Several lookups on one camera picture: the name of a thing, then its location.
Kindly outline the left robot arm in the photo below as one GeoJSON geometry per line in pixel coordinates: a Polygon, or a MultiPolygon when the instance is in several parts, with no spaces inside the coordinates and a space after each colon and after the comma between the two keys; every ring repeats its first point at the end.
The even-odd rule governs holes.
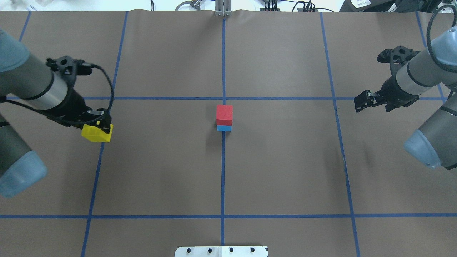
{"type": "MultiPolygon", "coordinates": [[[[70,56],[42,62],[2,30],[0,71],[2,104],[23,107],[62,126],[80,129],[90,142],[111,141],[114,86],[99,65],[70,56]],[[108,81],[110,99],[106,109],[88,107],[74,88],[77,77],[91,75],[93,69],[100,70],[108,81]]],[[[0,123],[0,192],[2,197],[12,198],[44,178],[47,167],[4,116],[0,123]]]]}

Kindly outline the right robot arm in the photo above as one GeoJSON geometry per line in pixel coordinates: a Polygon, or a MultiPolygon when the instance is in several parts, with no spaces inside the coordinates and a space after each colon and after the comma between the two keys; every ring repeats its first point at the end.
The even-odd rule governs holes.
{"type": "Polygon", "coordinates": [[[377,57],[390,76],[377,91],[354,97],[354,110],[383,106],[386,112],[432,101],[435,109],[405,140],[404,150],[427,168],[456,170],[456,26],[446,29],[425,48],[384,49],[377,57]]]}

